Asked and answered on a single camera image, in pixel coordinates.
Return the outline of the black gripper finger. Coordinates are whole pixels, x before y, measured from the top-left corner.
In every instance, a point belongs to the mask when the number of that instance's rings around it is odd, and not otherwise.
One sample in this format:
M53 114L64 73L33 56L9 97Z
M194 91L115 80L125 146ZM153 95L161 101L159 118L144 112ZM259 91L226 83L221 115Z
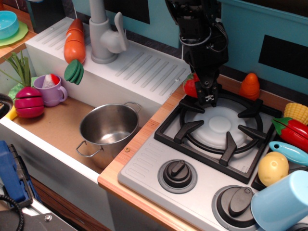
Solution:
M221 85L214 82L210 88L203 87L201 82L195 82L195 88L197 92L197 98L200 105L217 106L218 95L221 89Z

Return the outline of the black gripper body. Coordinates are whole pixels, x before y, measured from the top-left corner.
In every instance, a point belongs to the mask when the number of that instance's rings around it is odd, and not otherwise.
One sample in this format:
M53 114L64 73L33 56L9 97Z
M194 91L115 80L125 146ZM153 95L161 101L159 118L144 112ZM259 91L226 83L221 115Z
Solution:
M204 89L211 90L217 82L219 68L228 59L228 37L220 31L200 39L184 40L184 60L197 74Z

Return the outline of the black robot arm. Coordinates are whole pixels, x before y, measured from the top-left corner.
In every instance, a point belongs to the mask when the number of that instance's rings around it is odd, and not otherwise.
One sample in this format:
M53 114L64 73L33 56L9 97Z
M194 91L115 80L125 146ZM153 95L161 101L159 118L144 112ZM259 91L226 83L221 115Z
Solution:
M228 35L221 22L216 0L167 0L168 11L179 27L183 59L196 73L197 98L201 105L216 106L219 68L228 57Z

